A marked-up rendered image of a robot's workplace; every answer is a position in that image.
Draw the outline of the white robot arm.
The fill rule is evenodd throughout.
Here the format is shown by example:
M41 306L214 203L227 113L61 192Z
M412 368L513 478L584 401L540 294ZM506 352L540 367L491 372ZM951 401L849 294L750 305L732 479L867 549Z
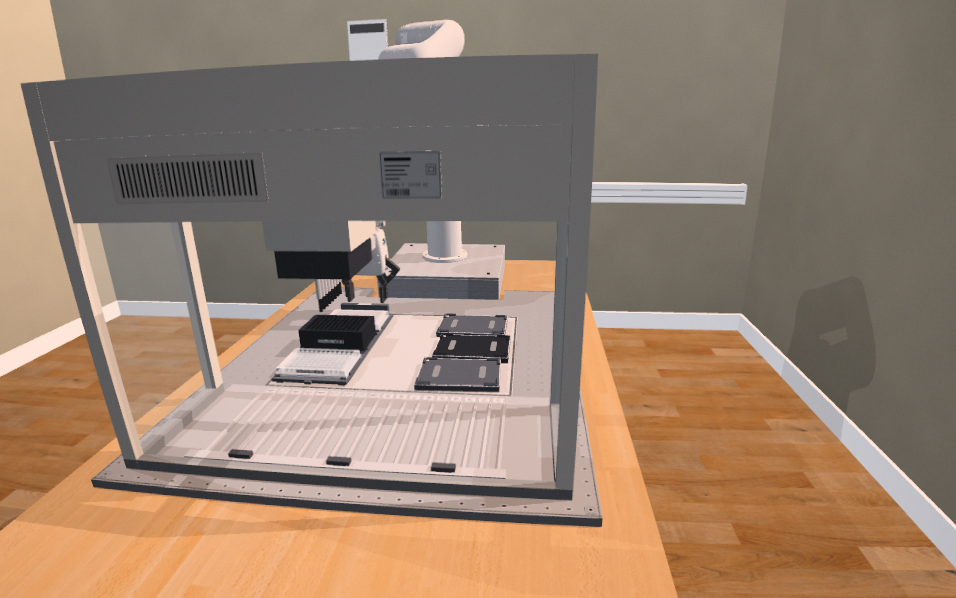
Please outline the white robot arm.
M463 31L451 20L405 25L395 40L396 45L385 48L378 59L459 57L464 46Z

